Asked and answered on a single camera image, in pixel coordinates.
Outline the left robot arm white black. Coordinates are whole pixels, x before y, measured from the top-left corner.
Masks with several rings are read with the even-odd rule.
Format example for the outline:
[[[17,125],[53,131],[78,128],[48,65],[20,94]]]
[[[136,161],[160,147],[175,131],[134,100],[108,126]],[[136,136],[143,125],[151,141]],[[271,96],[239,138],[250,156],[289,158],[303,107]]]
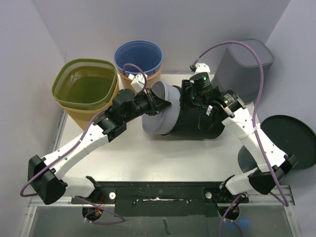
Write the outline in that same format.
[[[62,196],[80,196],[90,203],[98,201],[101,191],[92,177],[67,177],[66,173],[91,152],[120,136],[128,122],[144,114],[158,115],[169,107],[171,102],[149,88],[138,94],[130,89],[120,90],[112,105],[98,113],[82,135],[42,158],[38,155],[30,158],[27,183],[46,205]]]

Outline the dark navy round bin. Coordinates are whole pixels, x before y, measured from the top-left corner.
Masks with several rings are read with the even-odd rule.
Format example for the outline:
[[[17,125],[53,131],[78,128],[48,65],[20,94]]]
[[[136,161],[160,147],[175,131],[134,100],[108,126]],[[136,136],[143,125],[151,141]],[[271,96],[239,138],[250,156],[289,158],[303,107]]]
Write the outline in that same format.
[[[281,150],[298,159],[289,176],[315,166],[316,133],[304,122],[287,115],[274,115],[261,123],[261,129]]]

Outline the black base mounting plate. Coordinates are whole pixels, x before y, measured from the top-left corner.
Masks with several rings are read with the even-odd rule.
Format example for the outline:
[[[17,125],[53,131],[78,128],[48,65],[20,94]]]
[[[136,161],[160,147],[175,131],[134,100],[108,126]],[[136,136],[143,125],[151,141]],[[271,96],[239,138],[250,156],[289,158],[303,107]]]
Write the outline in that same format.
[[[235,196],[221,182],[99,182],[86,198],[93,204],[113,204],[121,217],[216,217],[218,207]]]

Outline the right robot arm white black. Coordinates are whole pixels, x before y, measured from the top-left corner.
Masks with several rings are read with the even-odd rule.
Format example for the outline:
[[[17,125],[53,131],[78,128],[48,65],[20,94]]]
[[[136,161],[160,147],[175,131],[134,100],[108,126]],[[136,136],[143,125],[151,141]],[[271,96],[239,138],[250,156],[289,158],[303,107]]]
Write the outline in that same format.
[[[184,79],[181,89],[182,108],[201,109],[210,118],[207,128],[223,124],[242,142],[256,162],[255,168],[223,182],[220,189],[222,200],[230,202],[238,194],[251,190],[267,195],[298,163],[295,155],[287,154],[270,140],[240,97],[232,90],[221,92],[212,85],[208,73],[201,72]]]

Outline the tan mesh square basket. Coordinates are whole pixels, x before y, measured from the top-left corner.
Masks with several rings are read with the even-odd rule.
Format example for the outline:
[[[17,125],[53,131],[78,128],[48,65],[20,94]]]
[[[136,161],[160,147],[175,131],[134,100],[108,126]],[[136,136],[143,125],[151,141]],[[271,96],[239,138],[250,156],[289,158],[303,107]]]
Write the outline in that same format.
[[[70,95],[67,97],[79,99],[87,104],[79,109],[65,106],[61,102],[58,102],[58,105],[66,110],[68,115],[84,130],[93,116],[112,105],[118,91],[119,79],[117,74],[113,79],[84,77],[83,82],[75,83],[75,89],[71,89]]]

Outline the grey mesh square basket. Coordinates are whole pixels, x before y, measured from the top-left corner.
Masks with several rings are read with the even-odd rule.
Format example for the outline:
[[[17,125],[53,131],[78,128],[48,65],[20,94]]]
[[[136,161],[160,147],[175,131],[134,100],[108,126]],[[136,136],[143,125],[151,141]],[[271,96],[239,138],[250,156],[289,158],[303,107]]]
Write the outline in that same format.
[[[227,44],[212,84],[220,91],[234,91],[245,104],[256,100],[260,86],[259,66],[252,53],[239,44]]]

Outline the blue round bin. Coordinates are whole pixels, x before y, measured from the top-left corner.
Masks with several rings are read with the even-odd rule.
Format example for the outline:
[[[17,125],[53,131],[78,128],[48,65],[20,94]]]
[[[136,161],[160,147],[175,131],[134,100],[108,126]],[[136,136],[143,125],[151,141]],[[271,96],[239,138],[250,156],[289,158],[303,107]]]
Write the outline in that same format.
[[[162,61],[161,48],[146,40],[129,41],[121,45],[114,54],[115,66],[121,72],[126,63],[131,63],[138,66],[148,76],[155,74],[160,69]]]

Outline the tan round bin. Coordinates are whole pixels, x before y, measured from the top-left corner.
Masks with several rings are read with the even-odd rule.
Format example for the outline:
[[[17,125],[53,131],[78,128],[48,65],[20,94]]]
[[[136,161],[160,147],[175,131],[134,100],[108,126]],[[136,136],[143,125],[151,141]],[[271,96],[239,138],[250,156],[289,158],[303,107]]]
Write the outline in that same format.
[[[135,93],[146,83],[146,88],[151,87],[161,76],[161,65],[146,70],[140,64],[124,63],[116,64],[118,75],[123,89],[131,89]]]

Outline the green mesh square basket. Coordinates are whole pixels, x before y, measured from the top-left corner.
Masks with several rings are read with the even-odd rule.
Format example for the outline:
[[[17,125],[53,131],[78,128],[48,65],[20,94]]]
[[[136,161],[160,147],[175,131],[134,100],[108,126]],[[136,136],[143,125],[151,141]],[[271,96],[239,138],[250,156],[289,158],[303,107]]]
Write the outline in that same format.
[[[95,110],[109,103],[117,81],[117,71],[111,62],[76,59],[61,69],[52,86],[52,95],[65,107]]]

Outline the black ribbed round bin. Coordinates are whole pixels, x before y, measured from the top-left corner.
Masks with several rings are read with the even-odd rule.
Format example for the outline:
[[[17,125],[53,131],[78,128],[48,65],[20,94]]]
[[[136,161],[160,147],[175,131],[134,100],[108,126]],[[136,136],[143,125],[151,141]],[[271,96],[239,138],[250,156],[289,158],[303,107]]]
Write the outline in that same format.
[[[178,119],[172,130],[163,136],[177,136],[192,139],[216,139],[224,131],[218,121],[211,124],[210,117],[197,108],[180,107]]]

